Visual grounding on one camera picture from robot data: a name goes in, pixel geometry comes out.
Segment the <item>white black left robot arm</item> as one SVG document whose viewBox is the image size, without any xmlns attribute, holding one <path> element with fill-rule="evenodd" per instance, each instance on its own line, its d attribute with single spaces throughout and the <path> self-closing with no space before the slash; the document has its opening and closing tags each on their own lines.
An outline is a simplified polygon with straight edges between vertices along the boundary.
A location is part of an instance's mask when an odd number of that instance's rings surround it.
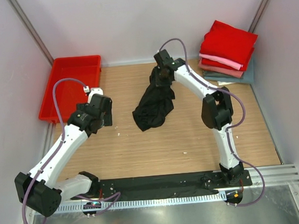
<svg viewBox="0 0 299 224">
<path fill-rule="evenodd" d="M 50 217 L 63 201 L 77 196 L 97 197 L 99 178 L 91 173 L 82 171 L 60 183 L 57 179 L 75 151 L 103 126 L 111 125 L 111 98 L 104 96 L 101 88 L 92 88 L 88 101 L 76 105 L 63 133 L 44 158 L 29 173 L 16 176 L 14 182 L 22 205 Z"/>
</svg>

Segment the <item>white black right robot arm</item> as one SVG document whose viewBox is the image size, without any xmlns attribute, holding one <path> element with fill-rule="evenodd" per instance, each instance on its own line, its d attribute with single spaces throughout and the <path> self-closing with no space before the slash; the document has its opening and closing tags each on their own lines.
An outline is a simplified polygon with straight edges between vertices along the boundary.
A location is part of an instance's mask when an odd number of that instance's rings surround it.
<svg viewBox="0 0 299 224">
<path fill-rule="evenodd" d="M 218 89 L 200 77 L 183 59 L 173 59 L 167 50 L 154 55 L 157 66 L 156 85 L 171 86 L 181 83 L 202 100 L 201 119 L 213 131 L 220 155 L 221 180 L 226 186 L 240 181 L 243 163 L 237 156 L 231 130 L 233 106 L 227 88 Z"/>
</svg>

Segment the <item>black t shirt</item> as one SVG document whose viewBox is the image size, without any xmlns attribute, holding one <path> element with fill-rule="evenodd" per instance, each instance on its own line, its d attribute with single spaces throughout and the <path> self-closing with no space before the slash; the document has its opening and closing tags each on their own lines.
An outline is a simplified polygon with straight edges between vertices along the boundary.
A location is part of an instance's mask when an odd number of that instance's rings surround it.
<svg viewBox="0 0 299 224">
<path fill-rule="evenodd" d="M 175 93 L 169 85 L 156 86 L 156 68 L 149 76 L 149 86 L 145 90 L 132 116 L 138 128 L 146 131 L 164 124 L 166 116 L 174 109 Z"/>
</svg>

